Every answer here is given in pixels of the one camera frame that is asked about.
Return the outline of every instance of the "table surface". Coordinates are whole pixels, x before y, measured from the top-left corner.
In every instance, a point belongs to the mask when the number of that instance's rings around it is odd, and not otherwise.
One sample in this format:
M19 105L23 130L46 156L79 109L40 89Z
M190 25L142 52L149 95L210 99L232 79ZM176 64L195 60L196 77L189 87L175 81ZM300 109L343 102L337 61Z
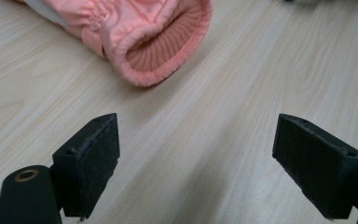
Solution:
M0 0L0 186L17 169L50 166L89 120L114 112L121 158L85 223L330 223L272 145L285 113L358 149L358 1L214 0L198 51L140 89L60 27ZM353 208L335 223L357 218Z

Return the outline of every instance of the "light wood surface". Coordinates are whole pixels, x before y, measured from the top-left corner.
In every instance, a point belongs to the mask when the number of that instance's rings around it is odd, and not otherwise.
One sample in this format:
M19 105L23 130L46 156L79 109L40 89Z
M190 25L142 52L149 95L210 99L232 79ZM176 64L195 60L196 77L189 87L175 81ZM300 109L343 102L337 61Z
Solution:
M272 157L279 113L358 148L358 1L214 1L199 50L150 89L0 0L0 186L116 112L121 158L85 223L330 223ZM358 211L349 220L355 223ZM64 223L77 223L65 218Z

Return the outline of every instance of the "white fabric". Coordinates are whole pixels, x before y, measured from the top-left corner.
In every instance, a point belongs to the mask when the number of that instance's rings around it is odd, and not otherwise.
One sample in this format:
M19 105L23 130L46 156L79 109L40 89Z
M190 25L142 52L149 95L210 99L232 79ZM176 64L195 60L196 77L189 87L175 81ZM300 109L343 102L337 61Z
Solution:
M38 14L44 18L58 23L61 26L66 25L66 21L51 7L49 7L43 0L24 0L24 2Z

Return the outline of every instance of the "jacket sleeve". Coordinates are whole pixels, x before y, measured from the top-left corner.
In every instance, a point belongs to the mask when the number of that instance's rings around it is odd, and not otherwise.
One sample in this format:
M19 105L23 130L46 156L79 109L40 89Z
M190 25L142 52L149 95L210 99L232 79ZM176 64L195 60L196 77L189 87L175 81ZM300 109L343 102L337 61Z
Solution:
M148 87L175 72L197 49L211 0L44 0L69 33L107 58L131 84Z

